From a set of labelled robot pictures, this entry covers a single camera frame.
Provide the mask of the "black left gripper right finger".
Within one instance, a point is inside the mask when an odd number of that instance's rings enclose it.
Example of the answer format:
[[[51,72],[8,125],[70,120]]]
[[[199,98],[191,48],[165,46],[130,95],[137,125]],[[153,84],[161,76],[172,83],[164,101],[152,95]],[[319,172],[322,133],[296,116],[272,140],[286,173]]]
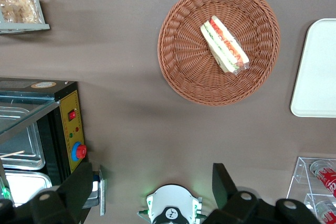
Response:
[[[222,163],[214,163],[212,191],[217,204],[203,223],[319,223],[300,201],[279,199],[270,205],[255,194],[238,190]]]

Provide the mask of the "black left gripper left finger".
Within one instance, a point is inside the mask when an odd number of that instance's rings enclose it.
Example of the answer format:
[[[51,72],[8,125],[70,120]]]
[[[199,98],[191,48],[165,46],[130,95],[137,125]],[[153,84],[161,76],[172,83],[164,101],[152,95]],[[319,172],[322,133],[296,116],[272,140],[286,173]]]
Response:
[[[1,223],[79,223],[92,183],[92,164],[81,163],[58,189],[41,191],[21,206],[2,199]]]

